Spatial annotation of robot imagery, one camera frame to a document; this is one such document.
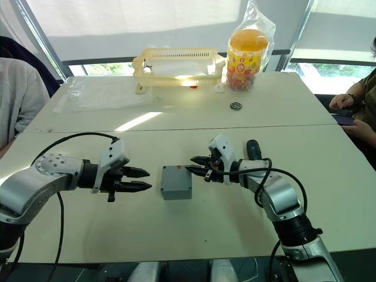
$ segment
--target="plastic basket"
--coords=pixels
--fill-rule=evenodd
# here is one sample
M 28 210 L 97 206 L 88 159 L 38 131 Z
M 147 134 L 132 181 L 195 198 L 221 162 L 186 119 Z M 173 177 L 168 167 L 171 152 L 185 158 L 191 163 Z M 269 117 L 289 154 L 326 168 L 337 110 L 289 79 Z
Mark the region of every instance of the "plastic basket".
M 214 48 L 150 48 L 132 65 L 141 86 L 216 85 L 225 59 Z

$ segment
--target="gray box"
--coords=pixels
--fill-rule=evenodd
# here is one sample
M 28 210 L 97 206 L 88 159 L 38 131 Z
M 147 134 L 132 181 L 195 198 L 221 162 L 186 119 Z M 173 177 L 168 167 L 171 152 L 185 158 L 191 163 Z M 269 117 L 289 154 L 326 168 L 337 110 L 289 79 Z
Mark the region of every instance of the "gray box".
M 164 166 L 160 192 L 165 200 L 192 198 L 192 174 L 185 166 Z

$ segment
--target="small round object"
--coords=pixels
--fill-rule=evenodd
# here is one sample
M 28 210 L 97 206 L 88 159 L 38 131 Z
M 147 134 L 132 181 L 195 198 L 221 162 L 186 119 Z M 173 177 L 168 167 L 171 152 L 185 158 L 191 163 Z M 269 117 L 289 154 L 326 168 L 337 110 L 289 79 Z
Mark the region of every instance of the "small round object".
M 239 102 L 232 102 L 230 104 L 230 108 L 232 108 L 233 110 L 240 110 L 241 107 L 242 107 L 242 104 Z

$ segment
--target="person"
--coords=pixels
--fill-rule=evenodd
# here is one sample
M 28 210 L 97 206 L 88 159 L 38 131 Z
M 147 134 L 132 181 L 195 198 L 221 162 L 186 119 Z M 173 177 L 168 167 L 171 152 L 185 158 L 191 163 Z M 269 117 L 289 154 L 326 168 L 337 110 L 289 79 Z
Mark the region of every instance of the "person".
M 372 52 L 376 58 L 376 37 Z M 352 85 L 345 94 L 335 96 L 329 107 L 358 108 L 353 114 L 354 125 L 342 128 L 376 170 L 376 68 L 366 78 Z
M 0 58 L 0 158 L 48 100 L 36 69 L 24 61 Z

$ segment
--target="table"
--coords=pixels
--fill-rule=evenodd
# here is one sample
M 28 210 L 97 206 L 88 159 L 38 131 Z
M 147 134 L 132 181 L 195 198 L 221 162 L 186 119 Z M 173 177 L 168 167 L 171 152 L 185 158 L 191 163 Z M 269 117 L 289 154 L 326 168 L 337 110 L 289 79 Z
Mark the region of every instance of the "table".
M 128 131 L 113 134 L 124 141 L 129 165 L 150 173 L 145 181 L 153 187 L 118 193 L 115 203 L 107 203 L 106 194 L 86 189 L 62 192 L 66 221 L 60 262 L 268 256 L 277 236 L 252 192 L 195 176 L 191 200 L 164 201 L 160 195 L 162 166 L 185 165 L 192 156 L 208 155 L 207 145 L 219 133 L 229 137 L 237 157 L 245 157 L 247 140 L 258 140 L 274 167 L 301 180 L 308 216 L 314 227 L 324 230 L 329 251 L 375 247 L 376 173 L 337 125 Z M 0 160 L 0 179 L 28 167 L 44 147 L 66 135 L 21 135 Z M 102 137 L 84 136 L 52 152 L 97 162 L 108 143 Z M 22 262 L 54 261 L 59 216 L 54 196 L 26 230 Z
M 113 130 L 210 129 L 261 126 L 336 124 L 296 73 L 267 72 L 256 79 L 253 90 L 215 93 L 212 86 L 154 87 L 153 101 L 131 108 L 89 112 L 55 113 L 59 100 L 73 83 L 103 92 L 121 95 L 133 91 L 132 77 L 76 77 L 61 86 L 51 101 L 26 128 L 25 132 L 84 132 Z M 230 109 L 240 102 L 240 111 Z

